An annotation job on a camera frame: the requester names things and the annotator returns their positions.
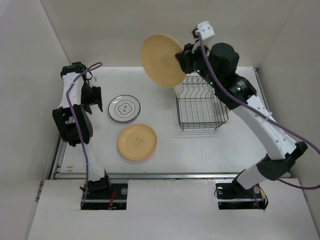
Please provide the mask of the cream white plate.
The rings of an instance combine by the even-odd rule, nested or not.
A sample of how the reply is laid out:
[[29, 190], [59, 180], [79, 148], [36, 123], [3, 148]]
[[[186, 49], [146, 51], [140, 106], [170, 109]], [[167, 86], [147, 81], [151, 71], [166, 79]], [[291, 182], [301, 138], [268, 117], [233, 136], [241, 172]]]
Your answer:
[[182, 86], [179, 84], [177, 86], [174, 87], [174, 92], [177, 98], [180, 97], [180, 95], [182, 94]]

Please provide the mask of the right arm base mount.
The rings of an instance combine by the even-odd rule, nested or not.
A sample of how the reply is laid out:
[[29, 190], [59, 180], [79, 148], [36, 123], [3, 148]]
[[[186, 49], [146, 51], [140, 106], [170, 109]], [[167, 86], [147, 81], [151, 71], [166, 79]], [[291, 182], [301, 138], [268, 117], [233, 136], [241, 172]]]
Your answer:
[[231, 182], [216, 182], [214, 195], [219, 210], [265, 210], [269, 199], [259, 184], [237, 192]]

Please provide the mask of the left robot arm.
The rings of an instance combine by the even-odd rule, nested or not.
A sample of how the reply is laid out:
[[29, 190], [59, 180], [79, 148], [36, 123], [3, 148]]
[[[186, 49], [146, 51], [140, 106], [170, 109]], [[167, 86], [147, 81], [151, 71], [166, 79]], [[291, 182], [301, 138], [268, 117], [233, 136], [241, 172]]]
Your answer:
[[82, 62], [64, 66], [60, 72], [63, 94], [59, 107], [52, 116], [62, 140], [77, 148], [85, 166], [85, 184], [81, 188], [86, 199], [106, 199], [111, 196], [112, 184], [106, 170], [94, 154], [91, 138], [93, 125], [88, 117], [91, 106], [103, 108], [101, 87], [94, 82], [93, 70], [101, 67], [98, 62], [86, 67]]

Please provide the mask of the grey patterned plate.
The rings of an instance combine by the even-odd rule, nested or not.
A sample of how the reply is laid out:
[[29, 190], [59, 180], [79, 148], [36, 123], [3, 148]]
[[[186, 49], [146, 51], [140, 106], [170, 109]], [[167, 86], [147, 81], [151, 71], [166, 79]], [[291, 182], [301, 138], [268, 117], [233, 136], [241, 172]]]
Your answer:
[[116, 123], [128, 124], [138, 118], [141, 112], [139, 100], [128, 94], [113, 98], [108, 105], [108, 115]]

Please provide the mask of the tan yellow plate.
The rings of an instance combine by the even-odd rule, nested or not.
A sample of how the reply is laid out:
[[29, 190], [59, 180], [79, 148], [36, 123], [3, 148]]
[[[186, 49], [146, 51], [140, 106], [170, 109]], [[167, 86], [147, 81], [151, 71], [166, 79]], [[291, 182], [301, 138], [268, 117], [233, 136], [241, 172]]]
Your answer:
[[167, 34], [153, 34], [141, 47], [141, 62], [148, 77], [165, 88], [178, 86], [186, 77], [176, 54], [183, 51], [182, 45]]

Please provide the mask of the orange yellow plate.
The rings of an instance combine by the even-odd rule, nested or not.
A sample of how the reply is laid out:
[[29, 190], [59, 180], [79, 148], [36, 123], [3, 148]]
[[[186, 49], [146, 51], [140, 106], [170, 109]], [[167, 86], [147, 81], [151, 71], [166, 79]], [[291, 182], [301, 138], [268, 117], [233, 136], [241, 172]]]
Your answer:
[[132, 124], [118, 138], [119, 152], [130, 161], [146, 160], [155, 152], [157, 144], [156, 132], [146, 124]]

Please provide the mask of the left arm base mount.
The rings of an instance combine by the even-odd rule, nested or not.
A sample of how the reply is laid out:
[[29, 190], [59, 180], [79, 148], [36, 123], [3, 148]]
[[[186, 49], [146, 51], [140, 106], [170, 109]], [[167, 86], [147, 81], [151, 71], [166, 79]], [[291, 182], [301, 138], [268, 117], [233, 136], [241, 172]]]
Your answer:
[[82, 195], [81, 210], [126, 210], [128, 197], [128, 182], [112, 183], [107, 192], [87, 192]]

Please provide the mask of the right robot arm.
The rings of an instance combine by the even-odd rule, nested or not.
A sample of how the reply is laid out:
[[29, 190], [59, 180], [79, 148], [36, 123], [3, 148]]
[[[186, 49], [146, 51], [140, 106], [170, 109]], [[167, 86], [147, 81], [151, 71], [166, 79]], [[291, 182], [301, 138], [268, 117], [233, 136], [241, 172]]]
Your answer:
[[[295, 141], [285, 130], [272, 124], [274, 118], [265, 108], [253, 85], [237, 74], [239, 54], [227, 43], [205, 48], [204, 60], [198, 42], [188, 43], [175, 55], [182, 71], [197, 72], [213, 89], [214, 95], [251, 129], [266, 150], [256, 164], [239, 173], [232, 181], [232, 193], [243, 197], [265, 180], [276, 181], [287, 173], [308, 149], [304, 141]], [[214, 76], [206, 63], [210, 63]]]

